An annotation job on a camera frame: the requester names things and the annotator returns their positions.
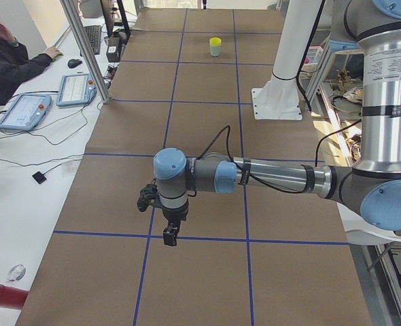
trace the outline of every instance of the yellow cup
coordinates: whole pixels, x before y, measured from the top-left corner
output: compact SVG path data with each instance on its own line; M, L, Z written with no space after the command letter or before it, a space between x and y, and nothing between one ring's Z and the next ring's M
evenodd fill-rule
M219 56L222 49L222 40L219 37L209 39L209 52L212 56Z

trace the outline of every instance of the light blue tablet device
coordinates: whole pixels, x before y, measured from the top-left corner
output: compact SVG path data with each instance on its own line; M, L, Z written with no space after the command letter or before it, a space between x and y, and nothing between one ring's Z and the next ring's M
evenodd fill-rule
M0 121L0 129L34 129L51 105L50 95L21 94Z
M62 77L57 94L58 107L85 105L92 102L97 87L88 73L77 73Z

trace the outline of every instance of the black jacket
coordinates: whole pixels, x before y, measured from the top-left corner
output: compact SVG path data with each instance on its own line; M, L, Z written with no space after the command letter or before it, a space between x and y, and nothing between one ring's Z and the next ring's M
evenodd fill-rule
M14 48L0 38L0 105L9 101L21 83L40 75L51 62L47 54L29 60L23 44Z

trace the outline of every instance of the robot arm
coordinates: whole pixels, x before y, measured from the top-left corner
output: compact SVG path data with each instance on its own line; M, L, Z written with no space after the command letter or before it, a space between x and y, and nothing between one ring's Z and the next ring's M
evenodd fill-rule
M364 51L361 159L352 167L317 168L218 155L198 160L163 149L154 158L156 184L142 190L138 207L163 210L166 245L176 245L186 220L187 191L228 193L237 184L312 192L401 235L401 1L336 0L331 38L336 51L356 42Z

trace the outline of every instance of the red cup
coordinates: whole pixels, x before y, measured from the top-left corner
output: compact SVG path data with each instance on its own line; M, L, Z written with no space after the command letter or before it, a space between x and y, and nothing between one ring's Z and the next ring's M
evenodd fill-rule
M0 307L21 310L28 291L0 284Z

